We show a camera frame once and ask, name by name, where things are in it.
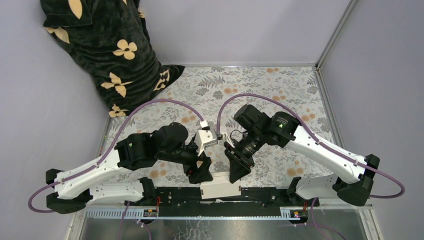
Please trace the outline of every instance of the gray floor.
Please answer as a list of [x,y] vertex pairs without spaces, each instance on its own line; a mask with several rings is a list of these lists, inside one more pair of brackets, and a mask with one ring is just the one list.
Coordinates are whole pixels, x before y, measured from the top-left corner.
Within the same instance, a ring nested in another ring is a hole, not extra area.
[[[340,231],[347,240],[367,239],[361,218],[353,210],[315,210],[316,221]],[[87,218],[80,240],[118,239],[119,219]],[[293,227],[285,220],[156,220],[149,224],[153,240],[322,240],[314,226]],[[323,230],[330,239],[342,239]],[[147,240],[148,232],[135,220],[125,220],[122,240]]]

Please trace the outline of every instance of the wall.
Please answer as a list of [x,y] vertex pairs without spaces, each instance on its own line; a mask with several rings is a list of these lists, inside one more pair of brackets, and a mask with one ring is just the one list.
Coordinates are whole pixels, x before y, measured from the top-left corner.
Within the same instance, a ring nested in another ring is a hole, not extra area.
[[349,0],[141,0],[165,64],[315,63]]
[[45,185],[46,170],[92,160],[107,121],[90,77],[43,28],[44,18],[39,0],[0,7],[2,240],[63,239],[71,216],[34,213],[27,200]]
[[[424,2],[360,0],[321,72],[347,149],[381,158],[406,186],[375,200],[387,240],[422,239]],[[399,188],[377,176],[373,194]]]

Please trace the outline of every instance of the white wall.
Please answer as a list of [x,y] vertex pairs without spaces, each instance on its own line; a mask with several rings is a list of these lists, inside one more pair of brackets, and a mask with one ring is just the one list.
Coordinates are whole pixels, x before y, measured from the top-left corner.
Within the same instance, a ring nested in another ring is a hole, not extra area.
[[162,63],[315,63],[349,0],[141,0]]
[[[39,0],[1,3],[2,240],[63,239],[70,215],[34,213],[27,200],[45,185],[46,170],[92,160],[107,120],[89,75],[43,28],[44,19]],[[35,200],[38,208],[45,209],[45,195]]]
[[[384,239],[422,239],[424,2],[360,0],[322,67],[347,149],[380,157],[406,186],[375,200]],[[373,194],[399,188],[377,176]]]

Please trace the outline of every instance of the pillow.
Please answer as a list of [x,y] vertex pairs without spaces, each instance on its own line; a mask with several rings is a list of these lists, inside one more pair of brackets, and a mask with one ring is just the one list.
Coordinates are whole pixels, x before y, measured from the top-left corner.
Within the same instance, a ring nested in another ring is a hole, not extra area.
[[41,0],[43,26],[91,76],[123,117],[175,82],[184,66],[161,65],[150,45],[139,0]]

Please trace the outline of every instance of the floral tablecloth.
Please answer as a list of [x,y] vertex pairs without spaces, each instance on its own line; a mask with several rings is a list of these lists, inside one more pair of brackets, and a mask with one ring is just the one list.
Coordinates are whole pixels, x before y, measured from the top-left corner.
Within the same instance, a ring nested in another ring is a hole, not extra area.
[[[314,132],[333,141],[322,103],[319,88],[311,67],[187,67],[181,78],[165,89],[158,99],[174,99],[189,104],[216,127],[217,115],[222,104],[236,94],[254,93],[272,98],[293,109]],[[244,104],[252,104],[260,111],[272,116],[282,109],[270,102],[253,98],[239,97],[224,109],[221,125],[228,132],[243,130],[233,120],[236,111]],[[110,146],[124,117],[111,120],[103,149]],[[199,128],[198,117],[190,110],[173,103],[154,103],[140,110],[130,120],[119,136],[119,141],[133,133],[151,133],[171,122],[182,123],[189,132],[189,139]],[[241,136],[234,133],[234,138]],[[224,155],[224,147],[219,145],[207,148],[211,157],[211,172],[229,170],[229,161]],[[255,167],[251,174],[241,179],[244,187],[287,187],[293,177],[318,177],[331,172],[302,154],[277,146],[263,146],[254,156]],[[193,187],[183,172],[181,164],[158,160],[153,167],[121,174],[108,179],[109,183],[132,182],[149,177],[156,187]]]

